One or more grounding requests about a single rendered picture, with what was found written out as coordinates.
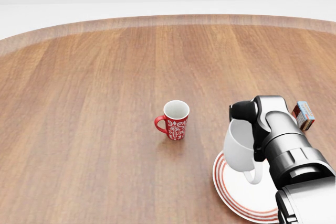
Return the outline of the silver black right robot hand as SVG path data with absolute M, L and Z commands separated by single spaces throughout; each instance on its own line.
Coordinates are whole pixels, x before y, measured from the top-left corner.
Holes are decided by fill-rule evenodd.
M 236 102 L 229 106 L 229 118 L 251 124 L 257 162 L 265 160 L 266 146 L 273 139 L 285 134 L 302 134 L 284 98 L 279 95 L 258 95 L 252 100 Z

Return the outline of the red mug with white pattern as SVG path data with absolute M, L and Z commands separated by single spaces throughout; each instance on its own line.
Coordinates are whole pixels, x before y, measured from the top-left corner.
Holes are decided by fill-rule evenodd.
M 179 141 L 184 138 L 190 107 L 181 100 L 172 100 L 163 107 L 163 115 L 154 120 L 155 127 L 166 136 Z

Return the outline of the small printed food box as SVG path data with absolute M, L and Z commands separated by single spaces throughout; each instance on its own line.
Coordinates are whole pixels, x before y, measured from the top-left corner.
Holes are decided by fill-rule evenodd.
M 315 117 L 306 101 L 298 101 L 291 115 L 296 119 L 302 131 L 307 131 L 315 121 Z

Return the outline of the white plate with red rings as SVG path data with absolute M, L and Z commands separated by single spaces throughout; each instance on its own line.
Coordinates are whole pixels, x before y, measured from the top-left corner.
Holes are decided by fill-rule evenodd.
M 220 152 L 213 164 L 213 183 L 224 204 L 238 216 L 257 224 L 279 224 L 275 199 L 277 189 L 271 179 L 268 162 L 262 164 L 261 182 L 253 185 L 243 173 L 229 167 L 223 152 Z

